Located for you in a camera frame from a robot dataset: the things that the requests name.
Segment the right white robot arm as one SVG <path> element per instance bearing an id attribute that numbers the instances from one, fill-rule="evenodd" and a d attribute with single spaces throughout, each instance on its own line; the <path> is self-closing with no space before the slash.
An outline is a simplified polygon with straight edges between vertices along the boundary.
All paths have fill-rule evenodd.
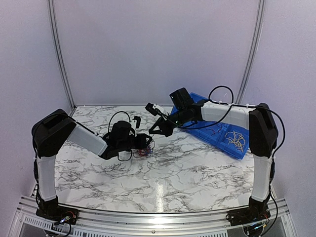
<path id="1" fill-rule="evenodd" d="M 177 111 L 169 114 L 163 107 L 148 103 L 145 109 L 159 119 L 150 128 L 150 134 L 171 136 L 174 128 L 184 129 L 184 124 L 192 121 L 239 126 L 249 132 L 249 148 L 254 158 L 254 183 L 249 198 L 249 207 L 244 216 L 255 221 L 264 213 L 270 199 L 270 185 L 274 176 L 274 155 L 278 149 L 278 129 L 273 116 L 275 113 L 265 103 L 259 105 L 239 105 L 213 101 L 210 98 L 193 100 L 186 88 L 170 94 Z"/>

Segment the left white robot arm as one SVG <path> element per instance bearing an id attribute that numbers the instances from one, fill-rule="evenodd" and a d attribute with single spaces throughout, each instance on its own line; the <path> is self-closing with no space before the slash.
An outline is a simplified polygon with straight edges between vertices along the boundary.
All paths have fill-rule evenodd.
<path id="1" fill-rule="evenodd" d="M 39 209 L 52 220 L 62 216 L 55 190 L 55 160 L 66 141 L 104 160 L 110 160 L 118 157 L 120 152 L 142 150 L 150 145 L 151 136 L 136 131 L 140 121 L 140 117 L 129 122 L 120 120 L 103 137 L 74 120 L 62 109 L 55 110 L 37 122 L 31 134 L 36 158 L 34 176 L 38 186 Z"/>

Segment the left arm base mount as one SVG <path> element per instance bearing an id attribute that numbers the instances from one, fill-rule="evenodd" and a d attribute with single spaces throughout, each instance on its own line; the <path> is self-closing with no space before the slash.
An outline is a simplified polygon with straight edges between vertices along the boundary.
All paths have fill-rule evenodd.
<path id="1" fill-rule="evenodd" d="M 75 208 L 60 206 L 57 202 L 40 203 L 36 215 L 54 222 L 75 225 L 78 219 L 79 210 Z"/>

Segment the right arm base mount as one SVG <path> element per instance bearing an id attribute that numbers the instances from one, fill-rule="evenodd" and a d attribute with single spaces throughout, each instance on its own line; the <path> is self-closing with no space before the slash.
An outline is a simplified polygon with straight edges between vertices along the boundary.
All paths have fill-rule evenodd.
<path id="1" fill-rule="evenodd" d="M 267 220 L 270 216 L 270 210 L 267 207 L 264 207 L 262 211 L 256 207 L 244 207 L 229 210 L 226 220 L 230 222 L 231 226 L 237 226 Z"/>

